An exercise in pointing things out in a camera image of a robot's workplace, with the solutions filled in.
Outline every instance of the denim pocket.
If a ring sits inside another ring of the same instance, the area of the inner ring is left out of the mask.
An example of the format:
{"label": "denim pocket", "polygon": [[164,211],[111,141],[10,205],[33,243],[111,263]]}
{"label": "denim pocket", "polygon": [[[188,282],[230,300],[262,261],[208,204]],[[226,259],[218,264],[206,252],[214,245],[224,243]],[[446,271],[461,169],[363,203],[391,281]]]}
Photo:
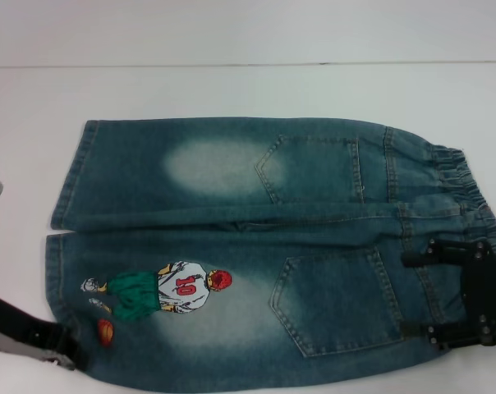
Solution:
{"label": "denim pocket", "polygon": [[255,168],[275,204],[364,201],[357,139],[280,135]]}
{"label": "denim pocket", "polygon": [[402,315],[376,248],[287,259],[270,306],[305,357],[402,339]]}

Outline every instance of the cartoon basketball player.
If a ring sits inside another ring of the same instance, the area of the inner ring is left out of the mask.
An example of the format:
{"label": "cartoon basketball player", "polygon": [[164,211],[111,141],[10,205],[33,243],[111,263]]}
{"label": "cartoon basketball player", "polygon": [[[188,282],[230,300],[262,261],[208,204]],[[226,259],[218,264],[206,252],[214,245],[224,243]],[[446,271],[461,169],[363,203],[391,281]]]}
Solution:
{"label": "cartoon basketball player", "polygon": [[82,291],[117,296],[120,304],[110,308],[95,298],[90,303],[103,308],[121,320],[138,320],[158,310],[184,314],[200,308],[209,291],[221,291],[232,284],[227,271],[206,273],[197,263],[168,264],[152,272],[121,273],[99,286],[95,278],[86,279]]}

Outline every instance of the elastic waistband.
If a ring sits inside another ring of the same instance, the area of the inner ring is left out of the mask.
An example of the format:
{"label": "elastic waistband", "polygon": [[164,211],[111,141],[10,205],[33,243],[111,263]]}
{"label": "elastic waistband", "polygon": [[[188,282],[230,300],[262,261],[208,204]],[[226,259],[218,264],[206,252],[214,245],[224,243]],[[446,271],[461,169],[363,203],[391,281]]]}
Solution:
{"label": "elastic waistband", "polygon": [[475,212],[477,227],[482,224],[485,233],[483,236],[480,233],[478,235],[487,239],[496,254],[496,217],[476,184],[465,154],[459,149],[434,146],[433,156],[443,188],[453,195],[466,212]]}

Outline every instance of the jeans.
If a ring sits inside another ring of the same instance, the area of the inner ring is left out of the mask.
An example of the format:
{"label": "jeans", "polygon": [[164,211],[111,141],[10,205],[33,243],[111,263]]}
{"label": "jeans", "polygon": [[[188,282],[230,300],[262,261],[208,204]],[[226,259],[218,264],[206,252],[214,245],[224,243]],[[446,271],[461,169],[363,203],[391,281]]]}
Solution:
{"label": "jeans", "polygon": [[296,387],[444,352],[460,268],[404,268],[496,218],[463,153],[338,119],[89,121],[48,237],[47,298],[89,376],[158,392]]}

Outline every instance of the red number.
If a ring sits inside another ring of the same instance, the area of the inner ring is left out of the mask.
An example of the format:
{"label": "red number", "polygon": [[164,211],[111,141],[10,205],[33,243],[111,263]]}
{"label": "red number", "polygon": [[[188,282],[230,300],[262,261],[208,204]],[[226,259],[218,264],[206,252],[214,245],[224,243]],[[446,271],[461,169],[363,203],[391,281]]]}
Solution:
{"label": "red number", "polygon": [[177,285],[177,294],[180,296],[191,296],[197,291],[197,288],[189,283],[194,283],[194,277],[187,277],[186,279],[177,279],[175,284]]}

